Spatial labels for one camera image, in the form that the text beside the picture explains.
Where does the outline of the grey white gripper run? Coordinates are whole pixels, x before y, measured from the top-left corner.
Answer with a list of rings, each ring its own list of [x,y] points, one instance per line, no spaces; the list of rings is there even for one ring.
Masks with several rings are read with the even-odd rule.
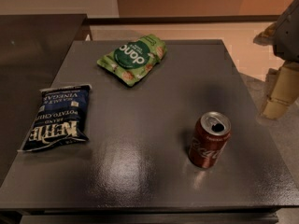
[[[274,54],[286,61],[278,70],[268,70],[261,108],[263,117],[279,119],[299,97],[299,0],[293,0],[253,42],[271,46]]]

